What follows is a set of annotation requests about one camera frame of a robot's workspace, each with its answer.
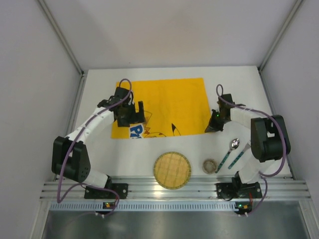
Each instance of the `woven placemat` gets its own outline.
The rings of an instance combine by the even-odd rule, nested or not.
[[[156,181],[164,188],[178,189],[190,179],[191,166],[187,158],[177,152],[162,154],[154,164]]]

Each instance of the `yellow paper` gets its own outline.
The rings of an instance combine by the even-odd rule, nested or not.
[[[123,82],[121,87],[129,89]],[[143,101],[146,123],[112,126],[112,138],[150,138],[202,134],[210,108],[204,80],[176,79],[132,82],[134,102]]]

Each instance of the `spoon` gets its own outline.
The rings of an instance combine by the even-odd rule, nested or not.
[[[218,171],[221,169],[221,167],[224,165],[226,159],[228,158],[228,156],[230,155],[231,151],[235,150],[238,148],[239,146],[239,139],[235,138],[232,141],[230,141],[229,143],[229,150],[227,152],[227,154],[225,155],[225,157],[223,158],[223,160],[221,161],[221,163],[218,165],[218,168],[216,170],[216,173],[218,173]]]
[[[245,145],[243,151],[240,152],[240,154],[235,158],[235,160],[228,166],[228,169],[231,169],[234,164],[240,159],[241,156],[243,156],[243,154],[250,149],[251,147],[251,141],[248,141],[248,143]]]

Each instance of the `white wall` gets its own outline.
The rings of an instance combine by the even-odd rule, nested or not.
[[[295,0],[47,0],[88,69],[259,65]]]
[[[0,32],[0,237],[25,239],[79,76],[36,1],[1,1]]]
[[[276,112],[285,118],[294,172],[319,212],[319,1],[307,0],[264,70]]]

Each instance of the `fork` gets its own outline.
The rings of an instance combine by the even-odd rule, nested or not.
[[[231,169],[234,164],[240,159],[241,156],[251,147],[251,141],[248,141],[245,145],[243,151],[240,152],[240,154],[234,159],[234,161],[228,166],[228,169]]]

